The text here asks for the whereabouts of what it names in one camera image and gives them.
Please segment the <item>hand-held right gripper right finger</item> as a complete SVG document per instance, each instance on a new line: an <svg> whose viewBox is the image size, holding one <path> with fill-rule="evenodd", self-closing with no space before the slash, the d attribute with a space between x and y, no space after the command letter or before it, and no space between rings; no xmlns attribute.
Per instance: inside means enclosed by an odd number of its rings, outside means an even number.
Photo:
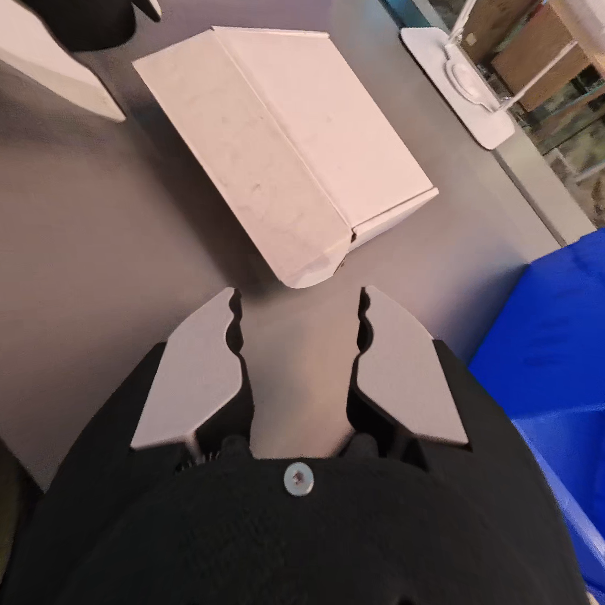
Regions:
<svg viewBox="0 0 605 605"><path fill-rule="evenodd" d="M379 456L404 456L414 441L468 447L429 331L372 285L361 289L358 320L346 403L355 433L371 436Z"/></svg>

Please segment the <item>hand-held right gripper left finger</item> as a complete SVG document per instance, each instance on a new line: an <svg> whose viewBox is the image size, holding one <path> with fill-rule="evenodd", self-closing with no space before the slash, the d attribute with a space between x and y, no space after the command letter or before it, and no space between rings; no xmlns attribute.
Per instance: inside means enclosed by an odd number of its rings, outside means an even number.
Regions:
<svg viewBox="0 0 605 605"><path fill-rule="evenodd" d="M225 288L168 338L131 439L135 451L183 445L191 458L251 458L255 406L241 355L241 293Z"/></svg>

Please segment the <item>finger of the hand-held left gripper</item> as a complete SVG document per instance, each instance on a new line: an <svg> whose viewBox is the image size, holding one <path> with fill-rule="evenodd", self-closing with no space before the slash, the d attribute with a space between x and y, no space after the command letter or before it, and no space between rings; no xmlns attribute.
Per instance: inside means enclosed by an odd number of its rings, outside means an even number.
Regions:
<svg viewBox="0 0 605 605"><path fill-rule="evenodd" d="M159 1L23 1L53 37L71 52L112 49L135 34L138 8L160 22Z"/></svg>
<svg viewBox="0 0 605 605"><path fill-rule="evenodd" d="M99 78L16 1L1 1L1 61L79 108L115 122L126 118Z"/></svg>

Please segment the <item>blue plastic bin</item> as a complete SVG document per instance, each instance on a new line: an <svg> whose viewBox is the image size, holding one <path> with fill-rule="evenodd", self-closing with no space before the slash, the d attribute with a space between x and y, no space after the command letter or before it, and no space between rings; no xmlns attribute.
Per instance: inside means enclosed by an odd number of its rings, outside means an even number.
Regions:
<svg viewBox="0 0 605 605"><path fill-rule="evenodd" d="M604 604L604 228L527 266L469 368L532 451Z"/></svg>

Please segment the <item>white cardboard box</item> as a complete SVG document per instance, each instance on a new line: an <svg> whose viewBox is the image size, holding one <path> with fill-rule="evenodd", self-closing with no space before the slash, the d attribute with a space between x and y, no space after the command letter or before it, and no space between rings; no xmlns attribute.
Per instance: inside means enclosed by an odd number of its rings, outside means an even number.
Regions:
<svg viewBox="0 0 605 605"><path fill-rule="evenodd" d="M438 194L326 32L213 26L132 65L291 289Z"/></svg>

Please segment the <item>brown cardboard box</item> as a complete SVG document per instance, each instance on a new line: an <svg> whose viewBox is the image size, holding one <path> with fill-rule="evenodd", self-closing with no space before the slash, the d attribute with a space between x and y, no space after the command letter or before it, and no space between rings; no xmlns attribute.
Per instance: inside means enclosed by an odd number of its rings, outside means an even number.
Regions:
<svg viewBox="0 0 605 605"><path fill-rule="evenodd" d="M571 41L570 31L555 10L549 3L542 3L494 57L491 66L508 90L518 93ZM518 104L525 112L536 110L591 64L576 45L525 92Z"/></svg>
<svg viewBox="0 0 605 605"><path fill-rule="evenodd" d="M496 48L535 1L477 1L465 23L461 48L474 64L493 58Z"/></svg>

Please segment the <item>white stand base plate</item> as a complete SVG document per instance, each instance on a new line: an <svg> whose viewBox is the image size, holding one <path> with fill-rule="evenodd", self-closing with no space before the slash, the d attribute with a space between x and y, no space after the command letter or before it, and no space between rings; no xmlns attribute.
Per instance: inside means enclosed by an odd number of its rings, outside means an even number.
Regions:
<svg viewBox="0 0 605 605"><path fill-rule="evenodd" d="M448 34L435 27L404 27L400 39L481 147L492 151L514 135L515 121Z"/></svg>

